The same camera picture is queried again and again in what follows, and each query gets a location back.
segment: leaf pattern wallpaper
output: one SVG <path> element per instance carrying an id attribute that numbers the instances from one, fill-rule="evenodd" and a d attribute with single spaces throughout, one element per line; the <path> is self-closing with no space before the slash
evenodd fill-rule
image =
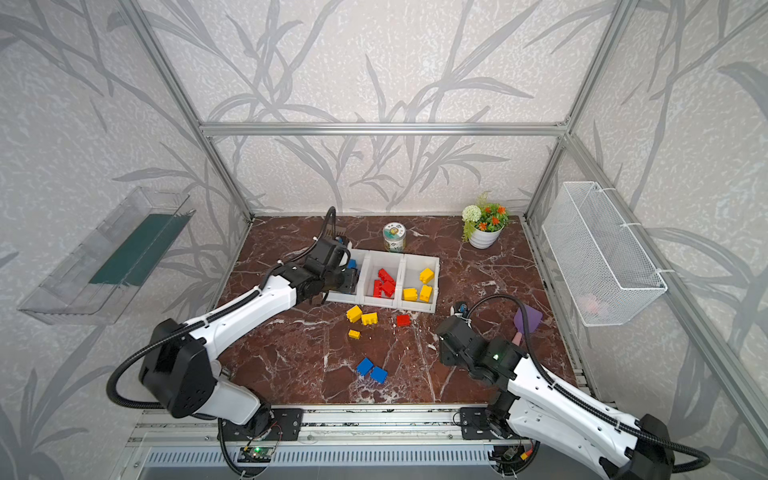
<path id="1" fill-rule="evenodd" d="M 765 1 L 641 2 L 576 127 L 764 392 L 767 14 Z M 562 181 L 583 179 L 566 157 L 535 226 Z M 768 478 L 768 459 L 663 300 L 625 326 L 585 329 L 573 312 L 571 327 L 603 399 L 668 419 L 712 455 L 717 470 L 691 478 Z"/>
<path id="2" fill-rule="evenodd" d="M 0 5 L 0 478 L 107 478 L 138 411 L 104 384 L 166 318 L 215 301 L 247 231 L 113 2 Z M 136 186 L 197 212 L 110 326 L 16 310 Z M 146 395 L 133 374 L 125 392 Z"/>
<path id="3" fill-rule="evenodd" d="M 556 122 L 615 1 L 141 4 L 205 121 Z M 483 190 L 523 211 L 522 191 L 536 188 L 554 138 L 217 145 L 254 211 L 443 213 Z"/>

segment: white wire basket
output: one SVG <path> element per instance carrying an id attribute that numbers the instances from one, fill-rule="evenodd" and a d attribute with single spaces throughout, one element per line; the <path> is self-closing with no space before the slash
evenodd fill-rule
<path id="1" fill-rule="evenodd" d="M 586 326 L 622 325 L 667 291 L 630 225 L 595 182 L 564 182 L 543 230 Z"/>

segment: potted plant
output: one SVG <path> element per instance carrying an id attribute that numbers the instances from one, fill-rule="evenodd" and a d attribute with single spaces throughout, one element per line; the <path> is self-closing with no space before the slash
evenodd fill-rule
<path id="1" fill-rule="evenodd" d="M 501 205 L 490 204 L 488 192 L 483 192 L 475 205 L 469 205 L 462 211 L 462 220 L 462 240 L 469 242 L 474 248 L 485 249 L 493 245 L 509 223 L 509 215 L 507 209 Z"/>

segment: white flower pot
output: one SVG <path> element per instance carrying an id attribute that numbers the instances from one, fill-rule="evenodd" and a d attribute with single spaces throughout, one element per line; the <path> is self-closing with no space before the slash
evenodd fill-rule
<path id="1" fill-rule="evenodd" d="M 502 228 L 495 232 L 484 232 L 475 228 L 475 232 L 469 237 L 469 243 L 471 243 L 474 248 L 484 250 L 493 245 L 502 230 L 504 229 Z"/>

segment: marble table surface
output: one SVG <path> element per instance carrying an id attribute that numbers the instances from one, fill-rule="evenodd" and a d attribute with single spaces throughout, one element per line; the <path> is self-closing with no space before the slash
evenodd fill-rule
<path id="1" fill-rule="evenodd" d="M 379 323 L 355 323 L 354 328 L 362 333 L 355 340 L 347 336 L 353 326 L 346 319 L 351 305 L 311 306 L 305 302 L 257 327 L 220 356 L 236 384 L 274 405 L 486 403 L 495 389 L 470 379 L 466 371 L 442 365 L 434 332 L 454 302 L 465 300 L 472 305 L 490 293 L 510 293 L 544 313 L 541 325 L 532 334 L 534 351 L 544 366 L 575 384 L 517 217 L 487 250 L 461 242 L 460 217 L 339 217 L 337 224 L 346 227 L 355 248 L 383 250 L 381 230 L 393 220 L 408 229 L 407 253 L 440 258 L 435 314 L 411 313 L 411 326 L 396 327 L 395 316 L 402 311 L 363 307 L 366 313 L 379 312 Z M 321 217 L 256 218 L 220 304 L 253 288 L 279 258 L 308 247 L 321 223 Z M 472 315 L 472 326 L 486 339 L 501 335 L 512 340 L 517 331 L 512 321 L 517 309 L 504 300 L 487 302 Z M 369 376 L 358 376 L 355 368 L 364 357 L 389 372 L 383 385 Z"/>

